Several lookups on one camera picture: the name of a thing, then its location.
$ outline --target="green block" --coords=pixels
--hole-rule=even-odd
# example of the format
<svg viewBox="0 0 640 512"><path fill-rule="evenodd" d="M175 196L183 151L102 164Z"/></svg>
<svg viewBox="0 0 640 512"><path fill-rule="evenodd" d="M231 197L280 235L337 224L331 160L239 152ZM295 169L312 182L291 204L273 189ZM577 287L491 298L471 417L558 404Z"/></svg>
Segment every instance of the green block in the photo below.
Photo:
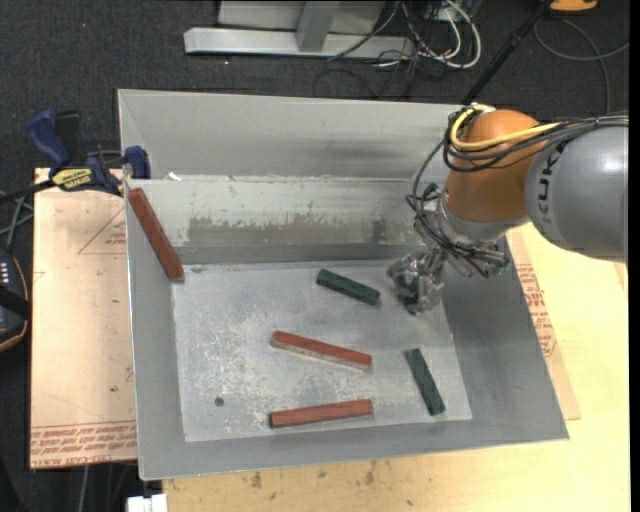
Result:
<svg viewBox="0 0 640 512"><path fill-rule="evenodd" d="M424 360L424 357L422 357L420 349L414 348L413 350L407 350L404 355L407 358L407 362L411 368L411 373L413 373L413 378L418 385L422 399L427 405L429 414L431 414L431 416L435 416L436 414L444 412L444 402L442 401L440 392L438 391L436 383L431 376L427 362Z"/></svg>
<svg viewBox="0 0 640 512"><path fill-rule="evenodd" d="M320 286L330 288L344 295L348 295L372 306L376 306L380 302L380 292L369 286L357 283L347 277L335 274L329 270L322 269L318 274L316 283Z"/></svg>

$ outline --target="yellow cable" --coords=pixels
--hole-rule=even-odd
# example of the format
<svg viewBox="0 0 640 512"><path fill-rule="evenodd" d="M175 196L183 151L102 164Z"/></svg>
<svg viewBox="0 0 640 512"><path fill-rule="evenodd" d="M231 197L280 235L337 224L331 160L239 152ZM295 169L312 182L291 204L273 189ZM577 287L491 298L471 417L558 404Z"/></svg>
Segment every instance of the yellow cable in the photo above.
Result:
<svg viewBox="0 0 640 512"><path fill-rule="evenodd" d="M493 107L489 107L487 105L474 105L472 107L467 108L462 114L460 114L453 124L451 125L450 131L450 139L451 144L461 150L461 151L478 151L482 149L487 149L491 146L495 146L498 144L502 144L503 142L508 142L513 139L531 137L533 135L537 135L539 133L543 133L547 130L555 128L561 123L548 123L539 126L534 126L533 128L527 128L526 130L520 130L518 132L509 133L505 135L501 135L500 137L494 137L493 139L483 140L480 142L463 142L458 138L458 131L460 130L460 126L475 112L486 112L495 110Z"/></svg>

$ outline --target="red block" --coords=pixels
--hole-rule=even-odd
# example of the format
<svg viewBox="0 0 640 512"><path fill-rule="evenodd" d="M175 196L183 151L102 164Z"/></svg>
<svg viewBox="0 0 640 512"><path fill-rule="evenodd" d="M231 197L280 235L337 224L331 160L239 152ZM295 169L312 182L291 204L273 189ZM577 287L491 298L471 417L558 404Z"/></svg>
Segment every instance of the red block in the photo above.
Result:
<svg viewBox="0 0 640 512"><path fill-rule="evenodd" d="M337 347L310 338L303 338L287 332L275 331L271 338L271 345L364 370L371 367L371 356L369 354Z"/></svg>
<svg viewBox="0 0 640 512"><path fill-rule="evenodd" d="M292 427L308 423L367 416L369 414L373 414L373 404L371 400L353 400L350 402L338 402L335 404L272 412L269 415L269 424L271 428Z"/></svg>
<svg viewBox="0 0 640 512"><path fill-rule="evenodd" d="M128 197L129 203L136 217L138 217L149 242L151 242L153 250L158 255L158 259L167 276L169 276L169 279L180 279L184 275L182 263L180 263L178 255L171 246L164 229L162 229L162 225L158 217L156 217L156 213L153 211L144 190L141 188L133 189L129 191Z"/></svg>

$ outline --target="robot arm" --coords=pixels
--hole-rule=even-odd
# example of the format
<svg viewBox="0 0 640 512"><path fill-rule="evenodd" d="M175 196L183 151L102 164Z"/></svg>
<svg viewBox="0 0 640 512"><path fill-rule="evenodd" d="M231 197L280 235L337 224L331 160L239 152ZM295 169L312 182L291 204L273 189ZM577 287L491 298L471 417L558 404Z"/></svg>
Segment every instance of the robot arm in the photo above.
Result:
<svg viewBox="0 0 640 512"><path fill-rule="evenodd" d="M627 116L541 125L471 106L452 118L443 145L445 186L416 193L425 162L410 201L428 250L387 271L410 312L438 303L445 262L468 277L504 270L496 242L529 221L559 247L626 261Z"/></svg>

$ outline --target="yellow clamp label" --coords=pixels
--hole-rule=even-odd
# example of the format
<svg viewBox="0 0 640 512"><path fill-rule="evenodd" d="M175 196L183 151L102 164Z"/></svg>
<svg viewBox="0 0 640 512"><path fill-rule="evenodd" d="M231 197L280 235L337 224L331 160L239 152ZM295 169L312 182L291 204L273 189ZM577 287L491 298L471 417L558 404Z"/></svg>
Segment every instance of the yellow clamp label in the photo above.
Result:
<svg viewBox="0 0 640 512"><path fill-rule="evenodd" d="M86 185L91 183L91 175L93 171L86 167L74 167L69 169L62 169L56 174L51 181L53 181L59 187L63 187L70 190L80 185Z"/></svg>

